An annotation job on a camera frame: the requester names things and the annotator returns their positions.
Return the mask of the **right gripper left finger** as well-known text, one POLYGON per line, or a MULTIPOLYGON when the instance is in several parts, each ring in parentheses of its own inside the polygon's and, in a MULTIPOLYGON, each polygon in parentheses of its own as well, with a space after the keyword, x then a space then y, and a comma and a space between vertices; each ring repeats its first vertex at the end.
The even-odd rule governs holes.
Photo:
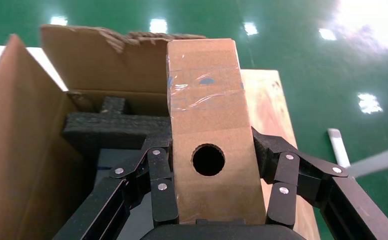
POLYGON ((110 170, 54 236, 56 240, 116 240, 122 235, 130 211, 151 194, 153 229, 179 223, 179 213, 169 163, 169 134, 149 135, 141 151, 110 170))

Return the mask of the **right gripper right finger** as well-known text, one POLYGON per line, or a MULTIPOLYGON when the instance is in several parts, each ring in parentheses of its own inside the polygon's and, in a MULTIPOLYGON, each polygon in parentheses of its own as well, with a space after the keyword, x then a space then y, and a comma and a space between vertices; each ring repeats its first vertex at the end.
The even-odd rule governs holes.
POLYGON ((296 198, 319 209, 336 240, 388 240, 388 218, 347 169, 253 130, 260 177, 272 186, 266 223, 293 231, 296 198))

